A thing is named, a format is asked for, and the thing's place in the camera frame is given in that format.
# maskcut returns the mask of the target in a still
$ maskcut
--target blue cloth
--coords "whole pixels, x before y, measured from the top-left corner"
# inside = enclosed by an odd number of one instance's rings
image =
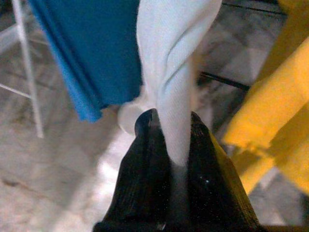
[[[139,95],[136,41],[139,0],[29,0],[80,119]]]

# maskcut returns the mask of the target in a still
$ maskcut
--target laundry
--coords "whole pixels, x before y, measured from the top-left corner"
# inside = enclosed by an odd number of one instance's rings
[[[247,193],[272,167],[309,194],[309,1],[280,1],[285,26],[224,141]]]
[[[80,119],[140,93],[138,0],[30,0]]]
[[[190,146],[191,88],[195,70],[192,53],[218,14],[220,0],[141,0],[137,40],[145,99],[158,110],[171,159],[174,181],[171,205],[186,220],[185,189]]]

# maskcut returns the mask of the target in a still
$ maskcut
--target yellow towel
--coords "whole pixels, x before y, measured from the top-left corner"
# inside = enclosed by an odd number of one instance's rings
[[[273,166],[309,194],[309,0],[280,0],[289,16],[224,142],[249,193]]]

